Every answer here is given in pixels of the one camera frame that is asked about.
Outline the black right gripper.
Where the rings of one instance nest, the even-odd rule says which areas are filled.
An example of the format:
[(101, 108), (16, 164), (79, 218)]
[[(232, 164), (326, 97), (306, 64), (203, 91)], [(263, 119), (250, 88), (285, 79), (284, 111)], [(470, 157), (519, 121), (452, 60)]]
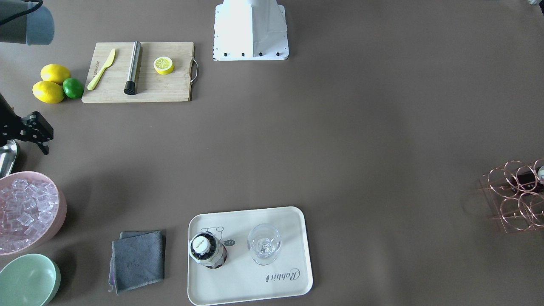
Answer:
[(54, 136), (53, 127), (40, 112), (32, 112), (26, 117), (18, 116), (6, 99), (0, 96), (1, 145), (8, 140), (17, 139), (38, 145), (43, 155), (49, 154), (48, 141)]

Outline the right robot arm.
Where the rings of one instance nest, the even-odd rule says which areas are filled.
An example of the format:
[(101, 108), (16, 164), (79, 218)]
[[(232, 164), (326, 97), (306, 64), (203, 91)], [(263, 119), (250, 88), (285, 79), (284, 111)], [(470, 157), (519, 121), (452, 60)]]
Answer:
[[(2, 0), (1, 42), (49, 45), (54, 37), (54, 21), (42, 0)], [(49, 154), (53, 127), (40, 112), (18, 116), (6, 99), (0, 97), (0, 145), (19, 140), (35, 143), (43, 154)]]

